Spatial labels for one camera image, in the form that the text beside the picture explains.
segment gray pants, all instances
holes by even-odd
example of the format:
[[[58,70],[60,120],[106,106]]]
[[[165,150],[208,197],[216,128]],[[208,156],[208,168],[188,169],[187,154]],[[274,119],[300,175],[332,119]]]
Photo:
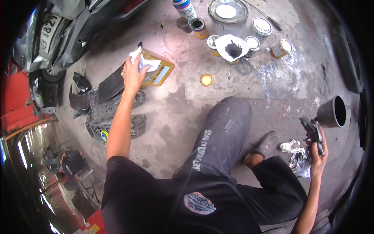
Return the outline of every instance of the gray pants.
[[[227,97],[218,102],[209,111],[192,154],[175,176],[199,177],[202,173],[217,176],[218,180],[228,178],[259,225],[291,221],[301,213],[306,193],[281,157],[271,157],[253,167],[262,188],[236,184],[231,176],[249,133],[251,115],[252,108],[243,99]]]

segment paint spray gun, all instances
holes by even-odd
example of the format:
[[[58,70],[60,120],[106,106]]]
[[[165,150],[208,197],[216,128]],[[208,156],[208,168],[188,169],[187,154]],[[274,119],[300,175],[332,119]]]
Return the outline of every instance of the paint spray gun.
[[[305,116],[300,117],[299,120],[301,121],[301,125],[304,127],[304,129],[307,131],[307,137],[304,139],[304,141],[307,141],[310,139],[311,142],[317,142],[317,148],[318,153],[321,156],[325,155],[323,146],[322,146],[322,135],[318,127],[318,122],[316,119],[309,120]]]
[[[323,128],[342,128],[346,122],[346,106],[341,97],[335,96],[318,108],[316,118],[309,120],[303,116],[299,120],[307,131],[307,138],[304,141],[310,139],[312,143],[317,142],[318,153],[324,156],[322,135],[318,125]]]

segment hand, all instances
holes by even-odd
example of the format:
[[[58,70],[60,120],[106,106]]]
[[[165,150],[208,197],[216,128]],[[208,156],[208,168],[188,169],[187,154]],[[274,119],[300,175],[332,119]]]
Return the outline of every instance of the hand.
[[[136,57],[134,65],[131,65],[130,57],[127,57],[126,63],[123,66],[123,81],[125,83],[124,95],[128,95],[134,98],[135,94],[140,89],[141,84],[143,83],[145,74],[147,73],[149,66],[143,67],[139,73],[139,61],[140,54]]]
[[[312,164],[310,166],[310,179],[317,180],[320,182],[322,178],[322,173],[325,168],[327,156],[328,156],[328,148],[327,148],[327,142],[326,142],[325,134],[322,130],[322,127],[321,126],[318,126],[318,127],[322,135],[322,141],[323,141],[322,146],[323,146],[325,155],[321,156],[318,154],[317,142],[313,142],[312,145],[311,145],[311,142],[306,142],[306,143],[308,146],[311,146],[312,156],[313,156]]]

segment black t-shirt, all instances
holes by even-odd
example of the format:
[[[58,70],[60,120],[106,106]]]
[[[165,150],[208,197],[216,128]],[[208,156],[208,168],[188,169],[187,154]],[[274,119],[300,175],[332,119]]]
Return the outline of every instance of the black t-shirt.
[[[226,177],[193,170],[185,183],[185,178],[155,179],[125,157],[110,158],[102,200],[106,231],[261,233]]]

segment small cup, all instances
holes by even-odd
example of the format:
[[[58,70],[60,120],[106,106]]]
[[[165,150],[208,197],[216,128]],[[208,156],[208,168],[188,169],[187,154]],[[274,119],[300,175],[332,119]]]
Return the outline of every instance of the small cup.
[[[188,25],[188,19],[184,17],[180,17],[177,19],[177,27],[185,31],[186,33],[192,32],[192,29]]]

